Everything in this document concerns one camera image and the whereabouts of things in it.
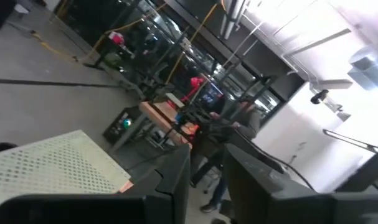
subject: gray concrete floor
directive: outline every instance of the gray concrete floor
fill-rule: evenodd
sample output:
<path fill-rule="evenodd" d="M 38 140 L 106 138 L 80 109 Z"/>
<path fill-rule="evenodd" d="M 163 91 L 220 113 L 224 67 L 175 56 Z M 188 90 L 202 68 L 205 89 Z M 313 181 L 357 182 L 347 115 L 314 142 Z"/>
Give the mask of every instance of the gray concrete floor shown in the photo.
<path fill-rule="evenodd" d="M 34 13 L 17 21 L 35 29 L 53 48 L 81 57 L 78 48 L 54 24 L 49 12 Z M 112 84 L 116 81 L 105 72 L 70 62 L 43 48 L 35 38 L 5 25 L 0 30 L 0 78 L 50 82 Z M 125 107 L 136 100 L 123 90 L 89 87 L 0 85 L 0 142 L 22 145 L 59 134 L 82 129 L 100 147 L 110 145 L 103 139 L 103 130 Z M 135 164 L 141 157 L 124 154 Z M 201 182 L 190 188 L 186 223 L 210 223 L 217 212 L 203 214 L 198 208 L 210 195 L 204 195 Z"/>

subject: desk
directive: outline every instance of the desk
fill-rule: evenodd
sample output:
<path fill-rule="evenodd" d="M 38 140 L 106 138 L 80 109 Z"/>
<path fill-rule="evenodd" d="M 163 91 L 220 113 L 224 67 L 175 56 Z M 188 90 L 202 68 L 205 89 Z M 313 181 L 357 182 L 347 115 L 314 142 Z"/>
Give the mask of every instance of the desk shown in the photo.
<path fill-rule="evenodd" d="M 83 131 L 0 152 L 0 204 L 23 194 L 113 194 L 129 179 Z"/>
<path fill-rule="evenodd" d="M 169 106 L 167 102 L 154 103 L 154 106 L 162 111 L 168 119 L 175 121 L 177 112 L 174 108 Z M 165 133 L 172 128 L 171 124 L 169 124 L 169 122 L 150 105 L 150 102 L 141 102 L 139 104 L 139 109 L 142 112 L 142 115 L 140 115 L 140 117 L 131 124 L 131 126 L 126 130 L 122 137 L 114 144 L 114 146 L 110 150 L 110 153 L 119 150 L 127 142 L 127 140 L 132 138 L 135 133 L 137 133 L 143 127 L 143 122 L 145 121 L 145 119 L 149 119 L 153 124 L 155 124 L 161 131 Z M 193 134 L 194 125 L 188 123 L 182 127 L 182 131 L 184 131 L 186 134 Z M 183 135 L 179 134 L 175 130 L 172 130 L 168 134 L 168 137 L 177 146 L 180 146 L 181 144 L 189 144 L 190 148 L 192 147 L 191 143 Z"/>

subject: shoe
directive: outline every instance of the shoe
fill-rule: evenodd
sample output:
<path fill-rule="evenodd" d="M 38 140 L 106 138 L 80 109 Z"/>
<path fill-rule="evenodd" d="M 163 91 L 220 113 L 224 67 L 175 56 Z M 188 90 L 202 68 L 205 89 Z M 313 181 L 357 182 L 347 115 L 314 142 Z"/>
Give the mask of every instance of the shoe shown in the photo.
<path fill-rule="evenodd" d="M 197 185 L 194 184 L 193 181 L 190 181 L 190 186 L 191 186 L 192 188 L 196 188 L 196 187 L 197 187 Z"/>
<path fill-rule="evenodd" d="M 200 211 L 204 212 L 204 213 L 209 213 L 209 212 L 212 212 L 214 210 L 217 210 L 218 207 L 216 205 L 211 205 L 211 204 L 207 204 L 207 205 L 203 205 L 200 207 Z"/>

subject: perforated panel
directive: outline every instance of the perforated panel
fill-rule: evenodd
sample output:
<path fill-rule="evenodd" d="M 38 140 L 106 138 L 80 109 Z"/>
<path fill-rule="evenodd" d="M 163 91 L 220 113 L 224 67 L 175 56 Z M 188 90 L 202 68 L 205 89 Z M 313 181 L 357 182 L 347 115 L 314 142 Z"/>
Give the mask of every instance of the perforated panel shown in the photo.
<path fill-rule="evenodd" d="M 0 203 L 22 194 L 110 194 L 129 178 L 83 131 L 0 152 Z"/>

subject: security camera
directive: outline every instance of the security camera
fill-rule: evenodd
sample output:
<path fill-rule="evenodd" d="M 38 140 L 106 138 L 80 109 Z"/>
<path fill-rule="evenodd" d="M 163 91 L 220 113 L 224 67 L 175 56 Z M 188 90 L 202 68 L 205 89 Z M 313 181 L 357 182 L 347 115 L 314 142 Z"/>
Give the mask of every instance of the security camera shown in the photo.
<path fill-rule="evenodd" d="M 327 98 L 327 93 L 328 93 L 328 90 L 321 90 L 321 92 L 315 94 L 314 97 L 311 98 L 311 102 L 314 105 L 318 105 L 319 103 L 321 103 L 323 100 Z"/>

